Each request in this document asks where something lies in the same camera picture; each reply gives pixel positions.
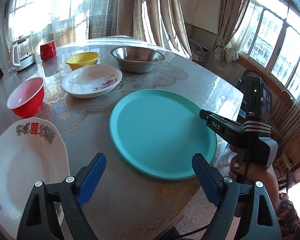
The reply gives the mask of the person's right hand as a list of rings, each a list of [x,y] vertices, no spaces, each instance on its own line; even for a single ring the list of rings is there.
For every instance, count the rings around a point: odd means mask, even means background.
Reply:
[[[234,156],[230,161],[229,177],[238,181],[237,177],[239,175],[244,175],[245,167],[246,163],[239,162],[237,156]],[[267,190],[273,208],[277,210],[280,207],[281,202],[279,198],[279,185],[273,167],[271,165],[265,167],[249,164],[247,171],[247,180],[252,182],[261,181]]]

